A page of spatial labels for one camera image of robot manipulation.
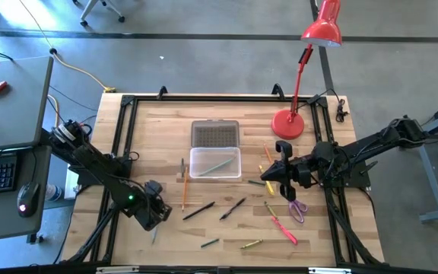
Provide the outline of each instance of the concrete floor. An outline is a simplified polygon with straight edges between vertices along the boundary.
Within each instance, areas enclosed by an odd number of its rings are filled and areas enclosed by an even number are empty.
[[[300,35],[312,21],[307,0],[126,0],[116,1],[126,16],[124,24],[97,5],[87,18],[90,28],[84,30],[78,23],[82,7],[70,0],[24,2],[44,30]],[[438,1],[343,0],[341,4],[338,21],[344,35],[438,37]],[[18,1],[0,0],[0,30],[36,28]],[[166,85],[170,92],[267,94],[276,82],[289,92],[305,47],[300,41],[252,40],[52,38],[51,43],[65,60],[119,92],[158,92]],[[48,46],[42,38],[0,37],[0,52],[14,58],[46,56]],[[327,52],[335,90],[349,98],[358,137],[403,114],[425,121],[438,110],[438,43],[345,43]],[[302,94],[325,90],[318,51],[302,81]],[[52,85],[89,107],[99,105],[100,86],[58,63]],[[94,113],[50,93],[59,100],[66,119]],[[49,128],[53,119],[53,110],[47,107],[44,126]],[[428,151],[438,176],[438,144]],[[374,160],[379,163],[370,171],[372,196],[386,262],[438,270],[438,221],[426,225],[418,221],[419,214],[435,210],[436,203],[417,151],[391,150]],[[0,240],[0,248],[5,247],[0,267],[51,263],[70,213],[70,207],[43,213],[41,231],[49,237],[44,244],[29,246],[23,237]]]

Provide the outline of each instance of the wooden tabletop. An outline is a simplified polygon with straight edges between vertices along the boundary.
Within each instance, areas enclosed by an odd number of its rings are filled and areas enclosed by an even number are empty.
[[[111,151],[123,94],[104,94],[94,127],[92,144],[103,153]],[[344,110],[349,111],[346,97]],[[173,207],[168,221],[158,225],[157,238],[151,243],[151,232],[146,232],[134,218],[119,218],[113,265],[202,265],[202,266],[334,266],[334,252],[329,230],[329,220],[323,191],[314,186],[308,190],[297,188],[297,199],[309,206],[305,222],[299,224],[288,214],[287,201],[280,196],[277,183],[275,195],[266,189],[247,183],[259,179],[258,165],[269,167],[263,143],[271,156],[275,141],[279,140],[270,128],[276,111],[289,109],[287,103],[250,102],[142,102],[138,105],[132,151],[140,154],[133,164],[131,178],[144,183],[160,182],[164,188],[162,197]],[[356,140],[351,116],[343,123],[335,121],[337,99],[328,97],[328,109],[334,137],[340,145]],[[316,144],[310,108],[299,111],[305,120],[303,134],[290,141],[294,155],[309,154]],[[122,134],[122,151],[129,112],[126,114]],[[191,149],[191,124],[196,120],[228,119],[240,125],[240,150],[242,176],[233,180],[190,180],[185,211],[181,210],[183,179],[180,161],[189,163]],[[75,203],[62,259],[77,252],[96,225],[103,187],[92,186],[83,192]],[[246,201],[227,219],[219,218],[237,201]],[[372,255],[383,261],[373,209],[368,198],[359,190],[346,189],[351,226]],[[215,205],[189,220],[182,218],[190,212],[215,201]],[[267,201],[279,216],[280,223],[299,241],[293,245],[276,227],[264,207]],[[106,242],[107,231],[102,243]],[[201,244],[220,238],[219,242],[201,249]],[[247,250],[240,247],[263,239],[263,243]],[[344,257],[348,257],[344,233],[340,233]],[[105,249],[101,244],[101,253]]]

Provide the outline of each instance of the computer mouse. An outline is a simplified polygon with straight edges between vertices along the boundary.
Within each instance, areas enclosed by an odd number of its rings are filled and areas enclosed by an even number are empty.
[[[40,184],[29,182],[20,188],[17,198],[17,210],[21,217],[30,217],[35,214],[38,207]]]

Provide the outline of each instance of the purple scissors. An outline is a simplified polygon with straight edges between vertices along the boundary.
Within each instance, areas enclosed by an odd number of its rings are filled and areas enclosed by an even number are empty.
[[[294,213],[292,213],[292,208],[295,209],[295,211],[298,214],[298,217]],[[294,217],[295,221],[298,221],[299,223],[303,223],[303,213],[307,212],[309,208],[306,204],[299,202],[297,200],[294,200],[293,202],[288,202],[288,211],[290,212],[290,215]]]

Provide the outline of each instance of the lamp base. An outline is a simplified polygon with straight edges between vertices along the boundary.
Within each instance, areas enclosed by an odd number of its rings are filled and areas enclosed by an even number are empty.
[[[280,138],[285,140],[295,139],[303,132],[303,119],[298,113],[291,122],[288,121],[290,115],[289,110],[280,110],[273,116],[271,120],[271,129]]]

